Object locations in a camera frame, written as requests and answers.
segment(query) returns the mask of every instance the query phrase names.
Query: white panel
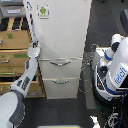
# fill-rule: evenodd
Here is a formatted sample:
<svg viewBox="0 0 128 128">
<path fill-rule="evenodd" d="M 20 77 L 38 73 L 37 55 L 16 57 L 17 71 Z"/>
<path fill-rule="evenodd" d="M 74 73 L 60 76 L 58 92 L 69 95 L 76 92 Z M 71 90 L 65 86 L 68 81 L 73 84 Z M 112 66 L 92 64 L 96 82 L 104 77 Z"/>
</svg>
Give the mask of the white panel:
<svg viewBox="0 0 128 128">
<path fill-rule="evenodd" d="M 77 98 L 78 79 L 71 79 L 65 84 L 57 84 L 54 80 L 44 80 L 47 99 Z"/>
<path fill-rule="evenodd" d="M 39 61 L 42 78 L 74 78 L 80 77 L 82 59 L 79 60 L 57 60 Z"/>
<path fill-rule="evenodd" d="M 28 0 L 32 6 L 40 59 L 79 57 L 83 55 L 92 0 Z M 24 5 L 30 20 L 27 2 Z M 40 19 L 37 5 L 49 6 L 49 18 Z"/>
</svg>

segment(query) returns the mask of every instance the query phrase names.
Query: white robot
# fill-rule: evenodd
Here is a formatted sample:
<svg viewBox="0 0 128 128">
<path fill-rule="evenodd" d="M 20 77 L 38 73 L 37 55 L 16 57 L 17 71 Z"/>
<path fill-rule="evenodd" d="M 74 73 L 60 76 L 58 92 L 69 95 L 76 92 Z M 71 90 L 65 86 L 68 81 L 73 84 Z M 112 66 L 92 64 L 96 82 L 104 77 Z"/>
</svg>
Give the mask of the white robot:
<svg viewBox="0 0 128 128">
<path fill-rule="evenodd" d="M 120 19 L 128 34 L 128 10 L 121 12 Z M 118 104 L 128 90 L 128 37 L 112 36 L 111 47 L 96 48 L 92 69 L 93 92 L 105 105 Z"/>
<path fill-rule="evenodd" d="M 36 40 L 32 14 L 30 13 L 33 39 L 28 48 L 29 61 L 25 63 L 24 74 L 10 86 L 10 92 L 0 97 L 0 127 L 16 128 L 25 115 L 25 107 L 22 100 L 27 96 L 29 86 L 35 76 L 40 53 L 40 43 Z"/>
</svg>

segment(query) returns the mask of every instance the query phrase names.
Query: sticker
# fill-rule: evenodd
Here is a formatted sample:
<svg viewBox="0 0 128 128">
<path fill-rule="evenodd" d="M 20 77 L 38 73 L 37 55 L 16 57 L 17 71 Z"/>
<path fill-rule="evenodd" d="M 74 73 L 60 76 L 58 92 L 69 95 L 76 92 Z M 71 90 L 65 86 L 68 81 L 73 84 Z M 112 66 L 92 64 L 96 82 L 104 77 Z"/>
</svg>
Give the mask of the sticker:
<svg viewBox="0 0 128 128">
<path fill-rule="evenodd" d="M 37 12 L 40 19 L 49 18 L 49 6 L 47 4 L 38 4 Z"/>
<path fill-rule="evenodd" d="M 8 14 L 20 14 L 20 9 L 7 10 Z"/>
<path fill-rule="evenodd" d="M 9 39 L 13 39 L 13 35 L 12 34 L 7 34 Z"/>
<path fill-rule="evenodd" d="M 8 68 L 8 69 L 10 69 L 10 70 L 11 70 L 11 69 L 13 69 L 13 68 Z"/>
<path fill-rule="evenodd" d="M 5 55 L 1 55 L 1 58 L 5 58 L 6 56 Z"/>
<path fill-rule="evenodd" d="M 32 6 L 31 6 L 30 2 L 27 2 L 27 9 L 28 9 L 28 11 L 32 10 Z"/>
<path fill-rule="evenodd" d="M 28 58 L 27 54 L 23 53 L 23 54 L 13 54 L 14 58 Z"/>
</svg>

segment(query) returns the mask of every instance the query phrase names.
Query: blue label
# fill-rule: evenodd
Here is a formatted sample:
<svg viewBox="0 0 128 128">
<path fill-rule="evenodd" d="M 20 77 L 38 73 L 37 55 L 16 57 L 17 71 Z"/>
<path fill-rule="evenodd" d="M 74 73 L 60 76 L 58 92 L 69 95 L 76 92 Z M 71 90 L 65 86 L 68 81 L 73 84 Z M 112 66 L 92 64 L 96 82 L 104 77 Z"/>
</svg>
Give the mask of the blue label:
<svg viewBox="0 0 128 128">
<path fill-rule="evenodd" d="M 114 78 L 115 82 L 119 85 L 122 80 L 124 79 L 125 77 L 125 74 L 126 74 L 126 70 L 124 68 L 120 68 L 120 72 L 117 74 L 117 77 Z"/>
</svg>

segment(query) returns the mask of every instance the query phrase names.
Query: wooden cabinet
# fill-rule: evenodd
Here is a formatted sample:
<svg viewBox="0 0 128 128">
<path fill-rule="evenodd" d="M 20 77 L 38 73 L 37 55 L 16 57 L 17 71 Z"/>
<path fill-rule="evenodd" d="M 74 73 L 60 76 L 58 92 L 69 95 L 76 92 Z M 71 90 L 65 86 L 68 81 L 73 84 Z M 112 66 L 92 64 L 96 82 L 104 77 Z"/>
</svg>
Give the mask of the wooden cabinet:
<svg viewBox="0 0 128 128">
<path fill-rule="evenodd" d="M 14 18 L 9 19 L 6 31 L 0 31 L 0 95 L 10 91 L 10 85 L 25 71 L 29 60 L 27 48 L 31 43 L 28 30 L 12 31 Z M 39 67 L 28 91 L 28 98 L 45 97 Z"/>
</svg>

